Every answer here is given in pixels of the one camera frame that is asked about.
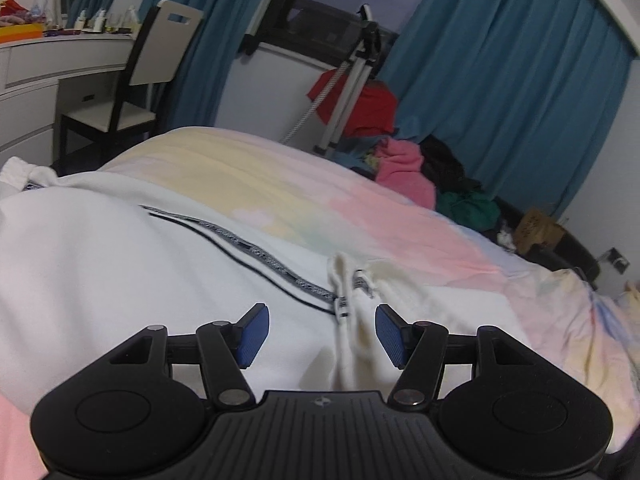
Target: chair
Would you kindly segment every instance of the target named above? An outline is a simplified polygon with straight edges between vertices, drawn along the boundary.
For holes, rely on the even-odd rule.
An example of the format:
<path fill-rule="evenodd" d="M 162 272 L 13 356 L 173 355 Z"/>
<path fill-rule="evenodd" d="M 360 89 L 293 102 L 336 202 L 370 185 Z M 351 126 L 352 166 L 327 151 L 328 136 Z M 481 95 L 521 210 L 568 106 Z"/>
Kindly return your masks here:
<path fill-rule="evenodd" d="M 83 105 L 62 114 L 58 172 L 66 170 L 66 140 L 71 130 L 100 145 L 100 164 L 106 164 L 116 143 L 127 137 L 152 132 L 156 114 L 124 101 L 130 86 L 167 83 L 174 79 L 180 62 L 202 20 L 203 13 L 169 0 L 149 10 L 120 73 L 115 96 Z"/>

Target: wall outlet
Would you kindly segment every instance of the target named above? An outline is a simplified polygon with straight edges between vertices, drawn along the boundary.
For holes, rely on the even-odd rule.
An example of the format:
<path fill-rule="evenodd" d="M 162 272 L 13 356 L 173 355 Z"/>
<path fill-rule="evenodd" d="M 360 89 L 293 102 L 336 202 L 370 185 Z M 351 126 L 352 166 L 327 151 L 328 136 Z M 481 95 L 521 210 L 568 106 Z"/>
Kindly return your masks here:
<path fill-rule="evenodd" d="M 613 265 L 614 269 L 616 269 L 620 274 L 624 274 L 629 268 L 629 265 L 631 265 L 629 260 L 627 260 L 615 247 L 610 248 L 606 255 L 607 261 Z"/>

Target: orange box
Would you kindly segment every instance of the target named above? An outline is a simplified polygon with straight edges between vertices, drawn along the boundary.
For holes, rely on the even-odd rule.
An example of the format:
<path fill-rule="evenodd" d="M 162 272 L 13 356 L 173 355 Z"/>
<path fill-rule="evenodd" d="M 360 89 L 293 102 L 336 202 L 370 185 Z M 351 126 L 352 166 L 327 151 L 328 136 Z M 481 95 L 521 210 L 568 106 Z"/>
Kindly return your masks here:
<path fill-rule="evenodd" d="M 513 234 L 513 243 L 518 254 L 527 254 L 533 244 L 540 244 L 554 250 L 566 234 L 565 228 L 545 215 L 539 209 L 532 207 L 518 225 Z"/>
<path fill-rule="evenodd" d="M 11 27 L 0 27 L 0 43 L 9 41 L 36 40 L 42 38 L 44 25 L 33 23 L 31 25 L 12 25 Z"/>

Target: desk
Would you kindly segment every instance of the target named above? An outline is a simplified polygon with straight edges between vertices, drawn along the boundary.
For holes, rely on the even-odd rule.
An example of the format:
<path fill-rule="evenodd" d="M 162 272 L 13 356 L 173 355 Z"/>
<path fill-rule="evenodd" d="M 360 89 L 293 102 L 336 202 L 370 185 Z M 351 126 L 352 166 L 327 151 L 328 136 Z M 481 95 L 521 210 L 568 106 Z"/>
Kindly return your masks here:
<path fill-rule="evenodd" d="M 50 166 L 60 83 L 124 69 L 132 46 L 110 34 L 0 43 L 0 167 L 12 156 Z"/>

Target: red cloth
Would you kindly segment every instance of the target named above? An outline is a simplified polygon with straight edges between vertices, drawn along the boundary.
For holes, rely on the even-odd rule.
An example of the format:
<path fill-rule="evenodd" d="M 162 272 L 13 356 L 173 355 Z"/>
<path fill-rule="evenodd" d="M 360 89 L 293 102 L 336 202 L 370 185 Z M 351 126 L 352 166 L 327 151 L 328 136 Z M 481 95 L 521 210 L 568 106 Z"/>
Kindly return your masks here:
<path fill-rule="evenodd" d="M 2 0 L 0 2 L 0 16 L 13 16 L 20 10 L 27 10 L 15 0 Z"/>
<path fill-rule="evenodd" d="M 408 140 L 384 139 L 376 146 L 374 156 L 380 158 L 376 182 L 392 189 L 417 205 L 436 207 L 436 187 L 421 172 L 424 157 L 420 146 Z"/>
<path fill-rule="evenodd" d="M 307 94 L 313 101 L 334 75 L 335 70 L 329 70 L 320 76 L 314 87 Z M 324 124 L 328 124 L 331 114 L 334 113 L 338 97 L 344 89 L 347 76 L 343 75 L 329 95 L 318 107 L 318 116 Z M 382 81 L 370 81 L 362 89 L 362 94 L 356 103 L 353 113 L 347 125 L 344 127 L 344 135 L 347 137 L 372 137 L 376 135 L 392 134 L 396 118 L 398 100 Z"/>

